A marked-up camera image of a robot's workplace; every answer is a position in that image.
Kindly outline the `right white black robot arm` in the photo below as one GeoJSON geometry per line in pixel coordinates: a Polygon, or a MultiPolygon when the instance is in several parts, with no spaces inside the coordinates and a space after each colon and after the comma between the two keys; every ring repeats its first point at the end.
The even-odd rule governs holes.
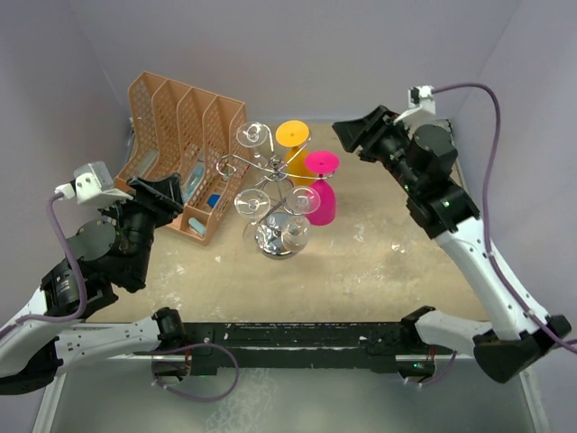
{"type": "Polygon", "coordinates": [[[452,178],[458,152],[447,130],[425,124],[409,131],[385,106],[332,128],[346,152],[381,163],[403,188],[413,220],[456,264],[488,314],[480,322],[422,307],[401,321],[409,352],[443,346],[473,357],[493,381],[505,383],[571,332],[568,319],[540,306],[484,238],[480,210],[452,178]]]}

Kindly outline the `clear wine glass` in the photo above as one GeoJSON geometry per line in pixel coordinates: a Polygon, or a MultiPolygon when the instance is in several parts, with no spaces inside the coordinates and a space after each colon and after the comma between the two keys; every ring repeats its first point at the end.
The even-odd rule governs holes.
{"type": "Polygon", "coordinates": [[[255,161],[262,159],[261,147],[270,140],[269,129],[260,122],[246,122],[235,133],[237,142],[252,151],[255,161]]]}
{"type": "Polygon", "coordinates": [[[281,242],[289,252],[298,253],[307,246],[311,237],[307,216],[316,212],[320,205],[319,193],[308,186],[294,187],[285,197],[288,217],[281,226],[281,242]]]}

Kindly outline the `orange plastic goblet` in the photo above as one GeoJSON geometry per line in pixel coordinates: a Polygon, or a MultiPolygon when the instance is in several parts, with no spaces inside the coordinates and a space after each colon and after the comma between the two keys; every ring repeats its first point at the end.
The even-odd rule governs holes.
{"type": "Polygon", "coordinates": [[[310,140],[309,127],[300,120],[288,120],[278,126],[275,139],[287,150],[283,158],[286,165],[282,171],[288,174],[294,186],[310,186],[314,173],[305,164],[308,156],[306,145],[310,140]]]}

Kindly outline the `clear glass front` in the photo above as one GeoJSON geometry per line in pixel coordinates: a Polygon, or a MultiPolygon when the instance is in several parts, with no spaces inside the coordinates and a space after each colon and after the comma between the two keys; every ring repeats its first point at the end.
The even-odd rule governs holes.
{"type": "Polygon", "coordinates": [[[256,229],[270,210],[270,197],[261,189],[245,189],[235,197],[234,207],[247,220],[243,229],[243,245],[253,252],[258,248],[256,229]]]}

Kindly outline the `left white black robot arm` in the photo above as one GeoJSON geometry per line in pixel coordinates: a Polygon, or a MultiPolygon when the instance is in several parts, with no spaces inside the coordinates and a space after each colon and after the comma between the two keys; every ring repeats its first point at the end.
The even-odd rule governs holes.
{"type": "Polygon", "coordinates": [[[101,216],[70,238],[53,211],[61,198],[79,197],[90,173],[59,188],[47,206],[65,251],[26,305],[1,328],[1,393],[35,392],[82,364],[115,355],[157,350],[175,354],[185,344],[179,313],[162,308],[120,327],[84,328],[88,318],[114,304],[114,288],[144,289],[156,229],[183,211],[180,176],[133,178],[130,193],[96,189],[101,216]]]}

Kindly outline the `pink plastic goblet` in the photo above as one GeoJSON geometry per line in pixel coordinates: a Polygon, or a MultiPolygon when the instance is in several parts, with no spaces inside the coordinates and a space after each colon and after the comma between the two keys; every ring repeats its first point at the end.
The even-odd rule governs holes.
{"type": "Polygon", "coordinates": [[[311,188],[320,197],[319,208],[307,215],[313,226],[328,226],[335,220],[337,209],[336,194],[328,181],[324,179],[324,176],[334,174],[339,165],[339,157],[329,151],[311,152],[305,158],[306,168],[317,176],[316,181],[311,184],[311,188]]]}

